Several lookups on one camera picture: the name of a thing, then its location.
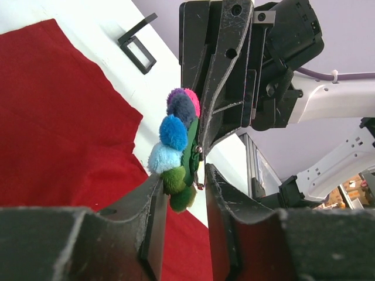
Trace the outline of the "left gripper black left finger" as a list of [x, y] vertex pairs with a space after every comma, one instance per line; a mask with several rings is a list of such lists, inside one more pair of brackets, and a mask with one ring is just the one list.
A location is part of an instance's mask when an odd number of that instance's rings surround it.
[[150, 176], [107, 208], [1, 209], [2, 280], [160, 280], [168, 198]]

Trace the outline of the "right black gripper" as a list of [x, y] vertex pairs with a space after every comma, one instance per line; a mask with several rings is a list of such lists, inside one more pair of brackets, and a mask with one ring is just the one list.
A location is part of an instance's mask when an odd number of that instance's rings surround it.
[[304, 95], [292, 84], [294, 72], [323, 48], [321, 27], [309, 1], [270, 2], [255, 10], [253, 1], [182, 3], [181, 86], [202, 96], [198, 140], [202, 153], [207, 155], [213, 143], [209, 126], [226, 81], [226, 95], [231, 97], [226, 126], [250, 126], [256, 131], [284, 128]]

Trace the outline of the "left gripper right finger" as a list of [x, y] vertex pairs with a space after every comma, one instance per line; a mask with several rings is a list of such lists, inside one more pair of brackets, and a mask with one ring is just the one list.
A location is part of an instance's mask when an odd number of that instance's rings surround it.
[[205, 167], [214, 280], [373, 280], [374, 211], [271, 210]]

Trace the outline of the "red t-shirt garment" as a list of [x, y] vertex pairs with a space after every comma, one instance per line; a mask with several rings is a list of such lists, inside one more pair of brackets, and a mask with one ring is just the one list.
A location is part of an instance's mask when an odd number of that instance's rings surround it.
[[[148, 179], [141, 119], [55, 20], [2, 34], [1, 209], [117, 202]], [[167, 207], [160, 280], [212, 278], [207, 228]]]

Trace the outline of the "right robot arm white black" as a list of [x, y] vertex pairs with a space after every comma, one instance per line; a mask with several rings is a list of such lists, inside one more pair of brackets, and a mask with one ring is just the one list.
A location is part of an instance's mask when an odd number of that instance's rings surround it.
[[360, 125], [312, 167], [255, 196], [269, 208], [318, 206], [353, 174], [374, 166], [374, 74], [320, 75], [303, 65], [324, 48], [309, 1], [189, 1], [179, 8], [181, 85], [197, 94], [193, 155], [241, 128], [284, 128], [359, 117]]

